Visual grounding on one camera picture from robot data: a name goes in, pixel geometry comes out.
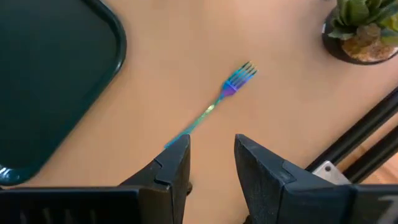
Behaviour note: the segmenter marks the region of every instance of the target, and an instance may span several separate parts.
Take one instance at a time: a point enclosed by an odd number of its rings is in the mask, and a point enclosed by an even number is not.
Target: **metal bracket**
[[[330,161],[325,161],[312,174],[336,185],[351,184],[351,182]]]

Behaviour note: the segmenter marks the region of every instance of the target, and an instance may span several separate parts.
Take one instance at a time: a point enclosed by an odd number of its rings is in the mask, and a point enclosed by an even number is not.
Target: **potted plant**
[[[337,0],[322,40],[336,58],[372,65],[398,54],[397,0]]]

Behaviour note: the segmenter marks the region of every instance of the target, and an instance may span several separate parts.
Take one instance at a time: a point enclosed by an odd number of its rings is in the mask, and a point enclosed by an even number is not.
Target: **wooden table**
[[[24,186],[118,185],[162,150],[247,60],[259,73],[198,127],[184,223],[248,214],[236,174],[243,133],[305,167],[398,85],[398,57],[361,67],[323,48],[335,2],[117,0],[127,34],[121,72]]]

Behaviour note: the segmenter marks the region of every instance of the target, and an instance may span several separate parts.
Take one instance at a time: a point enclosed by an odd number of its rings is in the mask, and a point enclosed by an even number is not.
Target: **tray rim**
[[[126,33],[124,31],[123,25],[121,24],[118,17],[115,13],[101,0],[81,0],[88,7],[92,8],[92,10],[97,14],[102,20],[106,21],[111,28],[112,32],[115,35],[116,39],[116,56],[114,60],[114,66],[112,66],[111,70],[106,72],[106,74],[111,74],[106,76],[102,76],[99,82],[89,90],[88,93],[84,95],[85,100],[89,103],[82,106],[82,110],[78,113],[79,116],[74,116],[71,120],[70,124],[67,124],[63,131],[61,131],[62,139],[64,140],[72,129],[76,126],[79,120],[84,116],[84,114],[88,111],[91,105],[95,102],[95,100],[100,96],[102,91],[108,86],[111,80],[116,76],[116,74],[120,71],[124,60],[126,58],[127,51],[127,38]],[[51,155],[57,150],[59,145],[63,142],[61,140],[54,147],[54,150],[49,152],[44,152],[44,156],[40,157],[40,159],[34,161],[26,167],[19,168],[10,168],[0,164],[0,185],[3,186],[12,186],[24,183],[31,179],[34,175],[36,175],[42,166],[50,159]]]

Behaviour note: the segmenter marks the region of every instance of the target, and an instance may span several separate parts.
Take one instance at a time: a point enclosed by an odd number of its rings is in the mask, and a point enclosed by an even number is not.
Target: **black metal rail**
[[[398,127],[394,128],[343,173],[352,183],[360,183],[398,151]]]
[[[398,87],[363,116],[307,168],[313,172],[325,161],[337,165],[398,111]]]

